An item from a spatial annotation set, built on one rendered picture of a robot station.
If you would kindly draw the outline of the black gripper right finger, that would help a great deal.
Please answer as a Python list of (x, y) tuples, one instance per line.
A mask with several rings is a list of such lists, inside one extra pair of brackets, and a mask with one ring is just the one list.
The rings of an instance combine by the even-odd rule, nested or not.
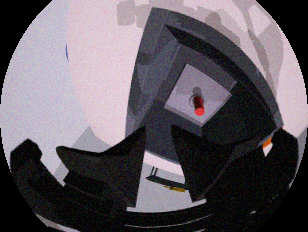
[(189, 186), (191, 201), (195, 202), (206, 198), (204, 193), (226, 172), (230, 162), (258, 148), (262, 137), (255, 135), (238, 143), (219, 145), (173, 125), (171, 139)]

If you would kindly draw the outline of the dark red peg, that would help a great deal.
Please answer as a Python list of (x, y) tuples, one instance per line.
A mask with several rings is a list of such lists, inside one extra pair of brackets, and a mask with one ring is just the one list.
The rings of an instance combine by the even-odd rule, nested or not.
[(202, 116), (204, 113), (202, 99), (199, 96), (194, 96), (195, 115)]

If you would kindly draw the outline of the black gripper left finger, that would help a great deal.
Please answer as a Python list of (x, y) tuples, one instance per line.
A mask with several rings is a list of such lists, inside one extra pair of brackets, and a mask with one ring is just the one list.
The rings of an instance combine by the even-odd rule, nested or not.
[(108, 182), (129, 208), (135, 208), (145, 147), (146, 127), (141, 127), (108, 151), (88, 152), (58, 145), (56, 152), (66, 169)]

